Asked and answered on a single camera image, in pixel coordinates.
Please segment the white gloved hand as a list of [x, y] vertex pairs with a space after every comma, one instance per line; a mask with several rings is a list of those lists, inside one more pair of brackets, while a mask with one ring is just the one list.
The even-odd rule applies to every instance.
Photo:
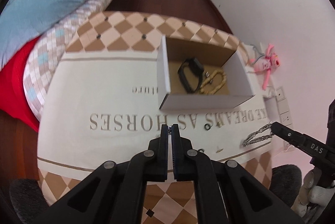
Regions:
[[315, 223], [334, 195], [334, 182], [328, 188], [316, 185], [316, 175], [320, 174], [318, 169], [310, 170], [306, 174], [291, 207], [304, 223]]

